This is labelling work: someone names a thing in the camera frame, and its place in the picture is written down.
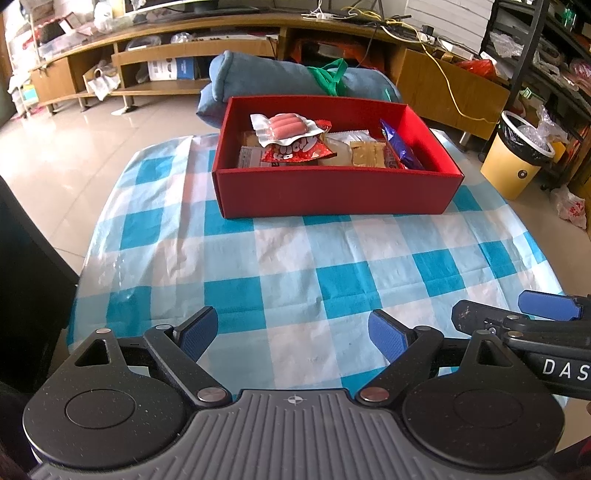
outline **black pole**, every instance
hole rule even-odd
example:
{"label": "black pole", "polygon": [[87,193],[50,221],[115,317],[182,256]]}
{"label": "black pole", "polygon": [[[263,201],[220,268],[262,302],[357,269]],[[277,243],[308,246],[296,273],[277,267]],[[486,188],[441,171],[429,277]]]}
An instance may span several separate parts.
{"label": "black pole", "polygon": [[[530,68],[531,62],[534,59],[535,49],[538,47],[538,43],[540,43],[540,37],[542,35],[542,30],[544,29],[549,7],[550,0],[538,0],[535,3],[534,16],[531,19],[530,31],[528,32],[525,39],[525,45],[523,46],[523,51],[521,52],[521,56],[517,62],[517,67],[515,68],[513,76],[511,77],[511,91],[509,93],[509,98],[505,103],[504,110],[511,108],[515,102],[515,99],[519,95],[519,91],[521,90],[527,70]],[[495,135],[496,131],[492,133],[491,137],[487,140],[485,146],[482,148],[482,151],[478,155],[480,161],[484,161],[488,151],[491,149]]]}

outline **gray gripper base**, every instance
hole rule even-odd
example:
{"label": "gray gripper base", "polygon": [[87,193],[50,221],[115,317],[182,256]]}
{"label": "gray gripper base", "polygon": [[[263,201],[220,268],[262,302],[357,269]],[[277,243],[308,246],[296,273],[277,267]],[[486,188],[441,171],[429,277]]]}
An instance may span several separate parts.
{"label": "gray gripper base", "polygon": [[490,475],[438,463],[403,435],[386,410],[343,390],[246,390],[227,407],[197,413],[156,458],[110,472],[43,464],[34,480],[554,480],[537,466]]}

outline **cabinet door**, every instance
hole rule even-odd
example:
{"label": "cabinet door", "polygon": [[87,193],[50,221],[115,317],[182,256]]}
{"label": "cabinet door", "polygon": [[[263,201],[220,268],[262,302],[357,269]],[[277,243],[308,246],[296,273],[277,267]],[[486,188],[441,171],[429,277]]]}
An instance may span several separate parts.
{"label": "cabinet door", "polygon": [[41,103],[49,103],[76,93],[68,59],[57,60],[45,70],[33,71],[31,79]]}

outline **wooden cabinet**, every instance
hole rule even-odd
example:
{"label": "wooden cabinet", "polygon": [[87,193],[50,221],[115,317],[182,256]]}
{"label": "wooden cabinet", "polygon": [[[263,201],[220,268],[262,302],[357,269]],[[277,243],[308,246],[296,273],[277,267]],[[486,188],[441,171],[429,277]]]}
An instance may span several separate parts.
{"label": "wooden cabinet", "polygon": [[441,70],[424,53],[398,47],[391,56],[388,77],[400,90],[404,102],[423,118],[488,139],[494,132],[509,90],[448,62],[438,62],[449,79],[460,110],[488,122],[470,120],[458,113]]}
{"label": "wooden cabinet", "polygon": [[68,58],[50,63],[45,69],[33,70],[31,80],[41,103],[76,93]]}

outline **red plastic bag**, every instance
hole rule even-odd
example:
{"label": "red plastic bag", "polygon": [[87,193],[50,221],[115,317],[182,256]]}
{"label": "red plastic bag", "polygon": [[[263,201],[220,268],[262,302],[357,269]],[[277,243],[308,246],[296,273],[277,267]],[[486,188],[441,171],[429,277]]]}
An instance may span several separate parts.
{"label": "red plastic bag", "polygon": [[465,60],[454,64],[456,67],[475,73],[487,80],[496,78],[495,66],[491,60]]}

